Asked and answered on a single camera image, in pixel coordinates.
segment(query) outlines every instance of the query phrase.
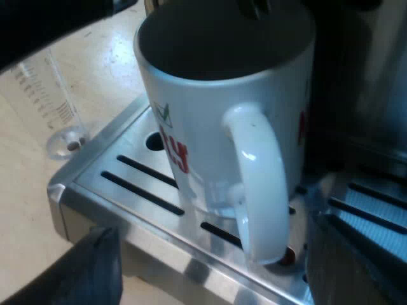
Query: black object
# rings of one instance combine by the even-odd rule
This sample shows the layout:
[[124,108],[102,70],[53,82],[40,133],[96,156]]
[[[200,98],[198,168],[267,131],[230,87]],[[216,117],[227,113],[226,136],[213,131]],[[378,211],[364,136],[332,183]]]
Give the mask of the black object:
[[316,305],[407,304],[407,264],[335,213],[310,216],[307,280]]
[[117,305],[122,291],[118,230],[95,228],[1,305]]
[[0,0],[0,73],[62,36],[137,0]]

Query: espresso machine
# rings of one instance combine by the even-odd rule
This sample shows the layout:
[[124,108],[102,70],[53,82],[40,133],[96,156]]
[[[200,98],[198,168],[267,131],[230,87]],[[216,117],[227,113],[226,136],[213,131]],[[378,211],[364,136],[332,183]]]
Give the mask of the espresso machine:
[[58,234],[117,227],[123,273],[185,304],[407,303],[407,3],[303,4],[317,25],[307,161],[280,262],[247,261],[235,220],[179,201],[145,95],[51,179]]

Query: drip tray hole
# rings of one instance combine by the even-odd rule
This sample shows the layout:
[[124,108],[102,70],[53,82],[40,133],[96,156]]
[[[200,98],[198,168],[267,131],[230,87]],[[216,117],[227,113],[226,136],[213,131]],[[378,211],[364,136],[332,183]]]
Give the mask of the drip tray hole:
[[161,139],[160,133],[155,132],[148,136],[146,141],[146,146],[151,151],[162,151],[164,150],[164,144]]
[[290,266],[295,263],[295,252],[293,249],[287,247],[284,257],[277,262],[280,266]]

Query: metal surface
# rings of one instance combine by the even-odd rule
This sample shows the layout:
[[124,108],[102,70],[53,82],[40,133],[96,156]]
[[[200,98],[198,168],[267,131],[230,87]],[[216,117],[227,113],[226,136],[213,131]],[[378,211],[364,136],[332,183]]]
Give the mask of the metal surface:
[[304,0],[318,28],[313,132],[407,160],[407,2]]
[[[138,98],[52,179],[53,220],[65,238],[76,242],[95,224],[118,226],[124,272],[186,304],[312,304],[304,277],[311,210],[332,209],[407,262],[404,180],[393,175],[397,171],[379,176],[361,171],[355,167],[357,154],[344,169],[328,163],[326,170],[329,155],[307,165],[290,201],[292,264],[248,262],[233,219],[182,204],[165,151],[146,147],[147,138],[158,131],[147,104],[145,97]],[[361,155],[368,163],[366,153]]]

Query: red text on mug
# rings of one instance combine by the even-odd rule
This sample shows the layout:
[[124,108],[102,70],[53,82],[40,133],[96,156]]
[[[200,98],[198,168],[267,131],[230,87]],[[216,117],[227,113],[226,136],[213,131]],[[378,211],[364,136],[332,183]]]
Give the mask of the red text on mug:
[[168,136],[163,127],[160,125],[160,132],[164,139],[165,149],[168,152],[169,159],[178,165],[179,169],[184,173],[189,173],[187,155],[188,151],[186,146],[174,140],[173,137]]

